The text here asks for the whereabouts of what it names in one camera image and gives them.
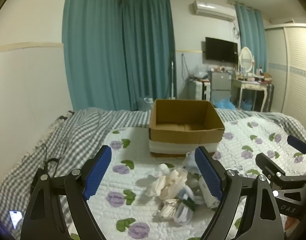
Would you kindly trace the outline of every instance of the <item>black tv screen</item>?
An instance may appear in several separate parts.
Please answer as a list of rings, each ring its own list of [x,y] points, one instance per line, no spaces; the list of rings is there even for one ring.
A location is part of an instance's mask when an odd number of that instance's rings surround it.
[[[238,63],[237,43],[214,38],[205,38],[206,59]]]

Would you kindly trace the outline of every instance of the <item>refrigerator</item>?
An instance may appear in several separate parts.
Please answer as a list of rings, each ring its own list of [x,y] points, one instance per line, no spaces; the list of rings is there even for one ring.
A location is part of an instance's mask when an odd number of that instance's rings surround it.
[[[217,102],[231,96],[231,79],[228,72],[210,72],[211,102]]]

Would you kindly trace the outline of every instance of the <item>table leg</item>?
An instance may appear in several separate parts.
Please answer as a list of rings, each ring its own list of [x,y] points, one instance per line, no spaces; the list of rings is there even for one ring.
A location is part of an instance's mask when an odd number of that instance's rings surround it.
[[[255,90],[255,96],[254,96],[253,110],[252,111],[254,111],[254,108],[255,108],[256,96],[257,96],[257,90]]]
[[[263,103],[262,103],[262,108],[261,108],[261,112],[263,112],[264,109],[264,105],[267,99],[267,88],[264,90],[264,98],[263,98]]]
[[[240,88],[240,99],[239,99],[239,103],[238,103],[238,107],[240,108],[240,103],[242,101],[242,94],[243,94],[243,88]]]

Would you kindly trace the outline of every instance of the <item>oval mirror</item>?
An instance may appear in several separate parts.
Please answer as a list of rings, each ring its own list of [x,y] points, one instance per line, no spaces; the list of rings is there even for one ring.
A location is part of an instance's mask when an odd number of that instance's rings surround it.
[[[239,64],[241,72],[252,72],[252,68],[254,65],[254,57],[248,47],[244,47],[240,50]]]

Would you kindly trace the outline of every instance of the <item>small box on table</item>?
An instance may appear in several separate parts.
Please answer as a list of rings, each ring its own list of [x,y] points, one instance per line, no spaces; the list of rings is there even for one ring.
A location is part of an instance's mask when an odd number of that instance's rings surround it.
[[[149,124],[149,150],[154,157],[185,157],[199,146],[212,153],[224,129],[208,101],[157,99]]]

